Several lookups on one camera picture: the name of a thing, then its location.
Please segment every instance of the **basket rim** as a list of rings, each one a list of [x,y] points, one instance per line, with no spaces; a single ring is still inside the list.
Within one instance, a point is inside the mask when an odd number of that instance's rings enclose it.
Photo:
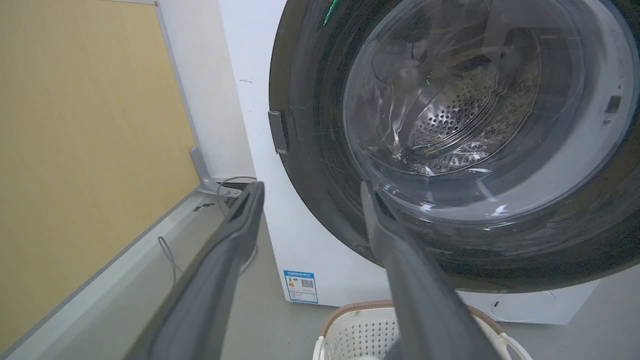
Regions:
[[[394,303],[391,300],[384,300],[384,301],[367,301],[367,302],[356,302],[354,304],[348,304],[342,307],[339,307],[338,309],[336,309],[334,312],[331,313],[331,315],[329,316],[329,318],[325,321],[322,330],[320,331],[320,336],[326,338],[327,332],[329,331],[329,328],[331,327],[331,325],[333,325],[333,323],[342,315],[346,314],[346,313],[350,313],[352,311],[359,311],[359,310],[371,310],[371,309],[388,309],[388,308],[393,308]],[[504,333],[504,329],[497,323],[495,322],[492,318],[489,317],[489,315],[483,313],[482,311],[474,308],[473,306],[469,306],[467,305],[467,309],[469,310],[469,313],[471,313],[471,315],[475,316],[476,318],[482,320],[484,323],[486,323],[487,325],[489,325],[489,327],[495,331],[496,334],[500,335]]]

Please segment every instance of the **basket handle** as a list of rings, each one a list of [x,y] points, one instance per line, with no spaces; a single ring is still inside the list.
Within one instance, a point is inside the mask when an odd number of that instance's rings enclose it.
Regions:
[[[324,360],[324,336],[320,336],[316,341],[313,360]]]
[[[522,347],[522,345],[520,345],[519,342],[517,342],[514,338],[505,334],[504,332],[500,334],[499,338],[496,339],[496,342],[498,341],[500,342],[500,349],[502,350],[502,353],[504,354],[505,359],[511,360],[511,356],[509,355],[509,351],[507,349],[507,345],[509,345],[513,349],[513,351],[515,351],[516,354],[520,356],[520,359],[532,360],[531,356],[524,349],[524,347]]]

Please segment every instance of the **washing machine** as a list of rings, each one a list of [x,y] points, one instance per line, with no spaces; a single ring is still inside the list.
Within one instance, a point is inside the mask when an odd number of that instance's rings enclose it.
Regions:
[[[390,299],[360,181],[462,299],[567,323],[640,252],[633,0],[220,0],[286,300]]]

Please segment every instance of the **green light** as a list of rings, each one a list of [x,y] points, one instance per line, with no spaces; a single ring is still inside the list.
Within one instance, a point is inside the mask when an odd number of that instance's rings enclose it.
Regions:
[[[329,21],[329,16],[331,16],[331,13],[333,12],[333,8],[335,8],[335,4],[338,2],[338,0],[333,0],[333,2],[331,3],[331,7],[329,8],[329,11],[326,13],[326,17],[324,18],[324,24],[322,24],[322,26],[326,25],[326,22]]]

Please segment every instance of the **qr code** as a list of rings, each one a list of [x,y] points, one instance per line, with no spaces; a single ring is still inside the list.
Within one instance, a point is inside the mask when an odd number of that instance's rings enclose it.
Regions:
[[[300,279],[300,281],[302,282],[302,287],[303,288],[313,288],[314,287],[314,282],[311,281],[311,280]]]

